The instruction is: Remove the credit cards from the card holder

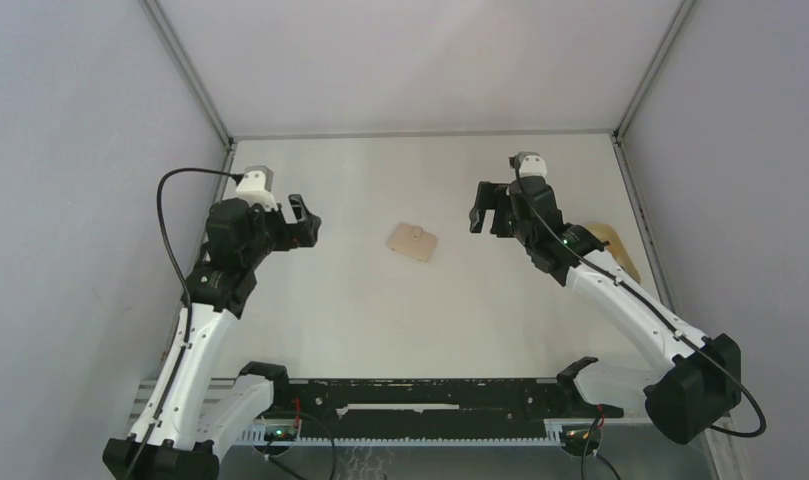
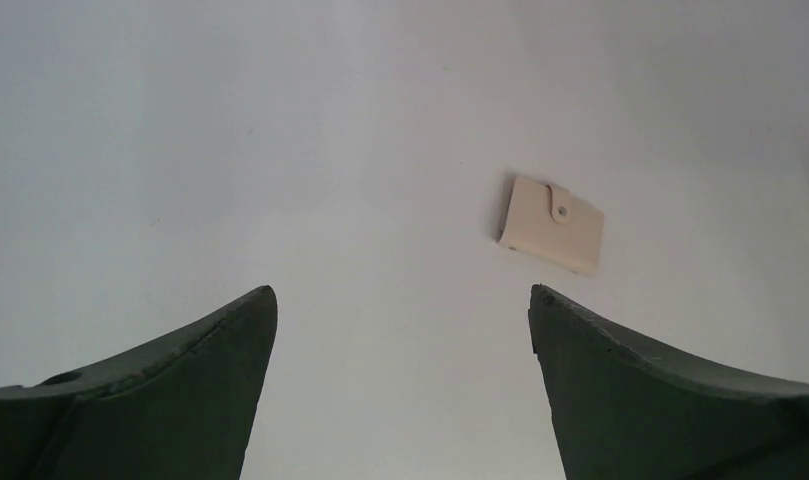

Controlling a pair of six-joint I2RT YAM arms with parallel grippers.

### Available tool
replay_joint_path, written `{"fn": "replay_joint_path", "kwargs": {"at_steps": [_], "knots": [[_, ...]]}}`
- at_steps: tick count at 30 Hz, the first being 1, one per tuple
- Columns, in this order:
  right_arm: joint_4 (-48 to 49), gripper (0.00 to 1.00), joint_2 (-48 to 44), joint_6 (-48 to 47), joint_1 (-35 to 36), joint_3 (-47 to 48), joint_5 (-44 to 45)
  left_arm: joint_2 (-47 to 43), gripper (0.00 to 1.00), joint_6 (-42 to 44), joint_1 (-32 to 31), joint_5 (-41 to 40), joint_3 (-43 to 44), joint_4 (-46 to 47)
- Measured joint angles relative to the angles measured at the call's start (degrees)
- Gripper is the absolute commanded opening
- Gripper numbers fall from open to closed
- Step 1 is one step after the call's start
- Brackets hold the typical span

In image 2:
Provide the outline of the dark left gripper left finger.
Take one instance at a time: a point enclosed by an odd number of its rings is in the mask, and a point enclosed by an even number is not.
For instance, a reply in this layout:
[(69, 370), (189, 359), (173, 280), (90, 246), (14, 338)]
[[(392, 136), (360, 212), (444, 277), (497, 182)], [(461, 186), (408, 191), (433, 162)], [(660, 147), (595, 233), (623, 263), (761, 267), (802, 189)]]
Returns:
[(34, 386), (0, 387), (0, 479), (237, 479), (278, 325), (256, 288)]

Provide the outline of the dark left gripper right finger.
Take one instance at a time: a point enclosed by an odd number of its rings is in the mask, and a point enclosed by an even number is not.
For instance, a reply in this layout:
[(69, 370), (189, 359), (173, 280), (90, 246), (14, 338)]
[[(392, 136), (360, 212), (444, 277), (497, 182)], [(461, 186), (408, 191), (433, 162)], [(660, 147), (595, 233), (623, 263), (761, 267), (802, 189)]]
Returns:
[(809, 479), (809, 384), (707, 360), (545, 285), (528, 320), (569, 479)]

